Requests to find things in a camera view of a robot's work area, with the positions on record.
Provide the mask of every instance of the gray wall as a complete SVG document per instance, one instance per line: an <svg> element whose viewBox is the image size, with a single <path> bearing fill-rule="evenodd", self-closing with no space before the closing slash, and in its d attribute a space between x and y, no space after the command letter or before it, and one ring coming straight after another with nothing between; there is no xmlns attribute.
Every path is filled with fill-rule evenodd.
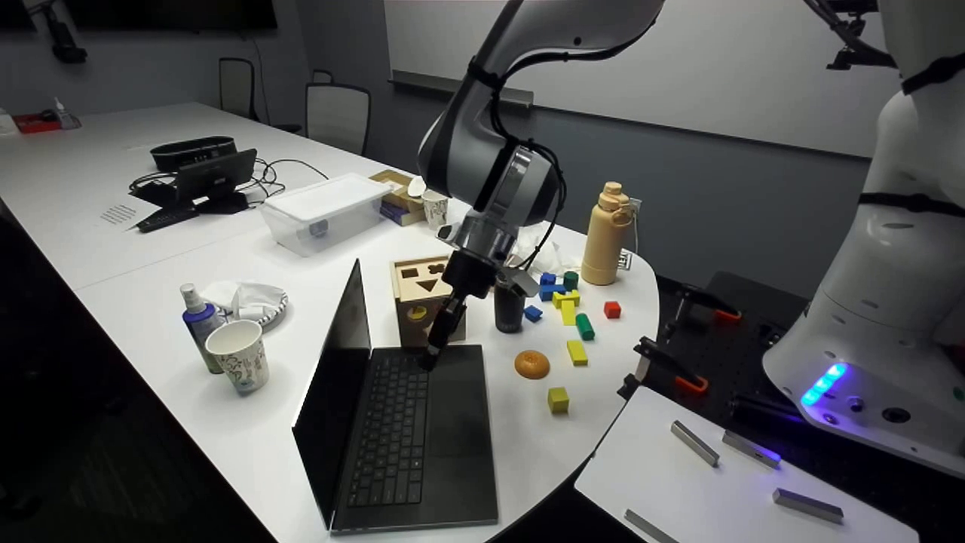
<svg viewBox="0 0 965 543"><path fill-rule="evenodd" d="M389 83L384 0L301 0L309 61L373 98L373 157L417 168L440 98ZM533 112L571 180L567 227L585 228L608 179L642 198L642 255L688 285L737 270L812 296L839 250L865 159Z"/></svg>
<svg viewBox="0 0 965 543"><path fill-rule="evenodd" d="M277 32L75 32L88 63L65 66L40 32L0 37L0 108L37 112L61 98L75 112L114 112L159 103L219 103L219 57L263 61L261 117L306 117L309 61L297 0L274 0Z"/></svg>

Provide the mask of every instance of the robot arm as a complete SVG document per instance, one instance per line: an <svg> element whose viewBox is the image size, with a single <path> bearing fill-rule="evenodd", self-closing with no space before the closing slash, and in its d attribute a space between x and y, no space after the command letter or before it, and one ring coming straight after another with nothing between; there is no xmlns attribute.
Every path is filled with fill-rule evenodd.
<svg viewBox="0 0 965 543"><path fill-rule="evenodd" d="M453 103L419 146L426 183L473 206L451 236L457 253L444 280L453 296L433 327L426 367L458 327L465 300L482 300L496 277L506 274L515 228L549 216L552 198L560 206L549 155L499 125L503 82L530 63L614 57L654 25L662 5L663 0L506 0Z"/></svg>

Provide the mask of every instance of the laptop screen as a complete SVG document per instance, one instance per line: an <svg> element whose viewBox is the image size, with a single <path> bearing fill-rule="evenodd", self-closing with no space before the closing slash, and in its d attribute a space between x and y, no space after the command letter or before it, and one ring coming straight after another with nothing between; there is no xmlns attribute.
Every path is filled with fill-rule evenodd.
<svg viewBox="0 0 965 543"><path fill-rule="evenodd" d="M319 501L327 526L331 526L338 501L338 478L350 442L361 381L370 355L361 265L355 259L350 280L335 307L335 321L315 370L309 397L297 423L297 442Z"/></svg>

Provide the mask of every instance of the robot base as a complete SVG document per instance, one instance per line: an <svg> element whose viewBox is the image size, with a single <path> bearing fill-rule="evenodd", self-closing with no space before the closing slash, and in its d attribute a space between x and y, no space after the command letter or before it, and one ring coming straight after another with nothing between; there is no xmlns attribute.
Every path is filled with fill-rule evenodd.
<svg viewBox="0 0 965 543"><path fill-rule="evenodd" d="M812 304L764 370L812 426L965 479L965 377L940 347Z"/></svg>

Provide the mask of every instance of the red block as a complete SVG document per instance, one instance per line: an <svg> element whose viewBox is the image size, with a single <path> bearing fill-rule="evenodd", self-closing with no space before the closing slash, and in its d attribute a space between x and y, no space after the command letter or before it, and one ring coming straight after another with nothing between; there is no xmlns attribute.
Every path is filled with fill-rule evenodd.
<svg viewBox="0 0 965 543"><path fill-rule="evenodd" d="M625 314L625 307L621 307L621 302L609 300L609 302L605 304L605 314L608 314L608 321L618 321L618 316Z"/></svg>

